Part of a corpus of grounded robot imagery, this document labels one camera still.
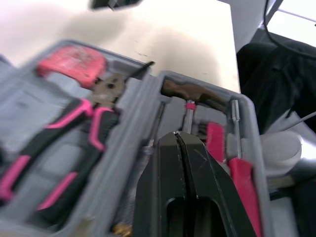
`screwdriver shaft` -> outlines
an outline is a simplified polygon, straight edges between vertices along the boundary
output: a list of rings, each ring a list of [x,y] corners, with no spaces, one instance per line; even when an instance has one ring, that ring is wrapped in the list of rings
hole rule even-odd
[[[241,142],[240,142],[240,131],[239,131],[239,105],[238,100],[232,100],[232,119],[234,123],[235,136],[237,139],[237,156],[241,158]]]
[[[194,101],[188,100],[187,104],[194,104]],[[194,109],[187,108],[186,115],[184,117],[184,122],[183,122],[182,130],[189,134],[191,134],[191,129],[192,129],[193,113],[194,113]]]

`white table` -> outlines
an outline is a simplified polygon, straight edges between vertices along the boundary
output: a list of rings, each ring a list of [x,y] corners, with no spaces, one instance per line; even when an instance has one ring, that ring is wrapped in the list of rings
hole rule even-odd
[[[88,0],[0,3],[0,53],[19,66],[61,39],[75,39],[239,92],[231,12],[216,0],[143,0],[116,12]]]

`gray plastic tray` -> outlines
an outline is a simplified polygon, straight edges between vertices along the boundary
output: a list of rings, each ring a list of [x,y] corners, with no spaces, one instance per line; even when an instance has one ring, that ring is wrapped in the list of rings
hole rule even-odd
[[[141,62],[95,48],[80,42],[66,40],[37,56],[21,69],[13,70],[1,60],[0,70],[6,76],[0,77],[0,144],[4,156],[4,168],[17,157],[19,150],[45,124],[53,120],[73,97],[86,97],[91,91],[61,74],[42,78],[35,72],[37,63],[56,49],[67,45],[82,45],[100,51],[107,60],[106,75],[113,73],[128,75],[142,66]],[[115,110],[120,113],[119,124],[112,129],[106,141],[106,152],[91,174],[81,198],[70,214],[67,223],[60,230],[56,226],[32,221],[32,214],[58,182],[74,167],[87,142],[87,123],[71,130],[58,139],[39,157],[25,179],[19,184],[14,199],[0,209],[0,235],[41,237],[69,236],[77,223],[87,216],[86,209],[93,204],[106,169],[106,154],[113,153],[122,140],[134,116],[135,106],[143,100],[140,96],[150,87],[150,71],[142,78],[130,78],[124,94],[116,102]]]
[[[176,131],[179,128],[181,128],[183,117],[185,115],[185,100],[177,97],[170,98],[161,95],[160,89],[165,79],[169,79],[177,83],[188,82],[200,85],[221,95],[221,97],[226,101],[230,101],[232,99],[238,100],[240,110],[239,125],[241,135],[242,158],[253,164],[253,176],[260,204],[263,236],[273,237],[274,232],[271,221],[270,198],[264,173],[261,143],[259,139],[259,132],[253,103],[246,96],[226,90],[224,88],[217,87],[206,82],[189,78],[174,72],[162,72],[160,75],[158,75],[155,81],[152,81],[152,88],[155,89],[154,92],[151,90],[149,91],[149,93],[146,94],[148,98],[147,103],[149,108],[151,109],[146,110],[144,108],[142,113],[142,121],[147,126],[147,132],[143,136],[144,140],[146,140],[146,136],[148,137],[148,133],[153,125],[153,118],[156,116],[157,110],[161,103],[164,103],[165,106],[156,139],[159,139],[167,133]],[[237,148],[236,137],[234,136],[234,125],[231,119],[231,109],[228,108],[226,113],[224,114],[220,111],[207,108],[203,105],[198,105],[193,121],[192,134],[196,133],[197,124],[204,122],[215,122],[225,127],[226,158],[231,159],[235,157],[237,155]],[[126,198],[123,197],[119,204],[118,212],[112,224],[119,223],[119,221],[122,219],[122,210],[124,208],[126,209],[125,205]],[[105,220],[105,222],[103,223],[103,231],[106,231],[111,225],[111,223],[107,222],[106,220],[110,221],[111,219],[107,213],[103,213],[103,215]]]
[[[63,41],[21,69],[14,70],[14,72],[10,71],[10,81],[8,77],[0,76],[0,85],[8,88],[2,90],[0,86],[0,97],[6,95],[3,96],[6,100],[0,102],[0,115],[5,109],[11,112],[11,119],[6,118],[4,121],[0,116],[0,132],[1,129],[6,132],[5,137],[0,137],[6,162],[12,162],[18,151],[44,124],[52,120],[62,110],[71,97],[86,96],[83,96],[82,90],[76,84],[69,85],[69,89],[65,91],[59,84],[59,77],[44,81],[34,73],[34,67],[40,59],[55,49],[69,44],[95,48],[76,41]],[[127,75],[142,65],[135,60],[102,49],[95,49],[102,52],[107,58],[109,75],[111,73]],[[224,100],[237,99],[239,101],[242,158],[253,163],[264,236],[273,237],[269,194],[252,102],[243,95],[173,72],[162,72],[155,78],[150,75],[150,70],[144,75],[142,81],[130,79],[124,95],[117,102],[116,106],[121,115],[120,123],[112,130],[106,142],[107,150],[91,175],[90,182],[67,223],[59,231],[56,231],[55,227],[45,228],[29,224],[28,219],[34,207],[68,172],[78,158],[78,154],[84,149],[86,137],[84,125],[52,144],[41,155],[40,161],[30,170],[28,177],[21,184],[23,187],[19,189],[16,198],[9,205],[0,209],[0,236],[5,236],[4,234],[17,237],[114,236],[110,233],[111,225],[121,215],[120,207],[126,200],[126,194],[133,188],[129,186],[128,180],[139,176],[138,173],[141,170],[136,168],[138,164],[144,166],[142,147],[149,140],[161,103],[164,103],[165,107],[156,139],[178,130],[183,121],[185,101],[176,97],[166,97],[160,93],[162,83],[166,78],[174,82],[198,84],[217,92]],[[41,100],[43,104],[41,106],[39,106],[38,100],[34,99],[34,94],[37,95],[38,93],[41,98],[44,98]],[[16,104],[20,105],[17,101],[26,104],[24,108],[28,111],[27,116],[24,110],[15,112],[10,110],[12,105],[15,105],[13,107],[17,107]],[[198,124],[203,122],[212,121],[225,127],[227,135],[226,156],[228,158],[236,155],[236,138],[233,135],[233,124],[230,117],[229,110],[224,114],[198,105],[193,121],[193,134],[197,131]],[[11,129],[10,123],[15,124],[14,130]],[[67,154],[67,162],[60,158],[60,152]]]

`black plastic tool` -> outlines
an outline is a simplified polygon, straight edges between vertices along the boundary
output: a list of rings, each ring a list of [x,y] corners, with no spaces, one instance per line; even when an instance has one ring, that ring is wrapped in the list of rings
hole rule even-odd
[[[158,141],[137,185],[133,237],[255,237],[230,176],[185,132]]]

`pink band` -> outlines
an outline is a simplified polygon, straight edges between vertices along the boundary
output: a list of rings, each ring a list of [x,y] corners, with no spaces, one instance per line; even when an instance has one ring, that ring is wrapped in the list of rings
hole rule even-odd
[[[12,186],[30,159],[31,157],[28,155],[19,156],[5,173],[0,181],[0,198],[2,200],[10,201],[13,198]]]
[[[187,103],[186,109],[187,110],[196,110],[196,105],[194,103]]]
[[[70,174],[68,174],[48,196],[48,198],[46,198],[45,201],[38,207],[38,211],[51,207],[62,195],[65,189],[71,184],[74,178],[76,178],[77,175],[78,174],[76,172],[71,172]]]
[[[91,106],[90,101],[87,99],[81,100],[81,105],[78,106],[75,110],[71,111],[69,114],[58,120],[56,123],[49,124],[45,128],[61,128],[73,121],[81,113],[85,112],[88,117],[93,115],[93,107]]]
[[[94,111],[94,117],[92,120],[91,131],[89,134],[89,141],[92,145],[95,146],[96,149],[100,151],[104,151],[104,144],[99,141],[99,129],[100,129],[100,121],[104,111],[114,112],[113,110],[105,107],[99,107]]]

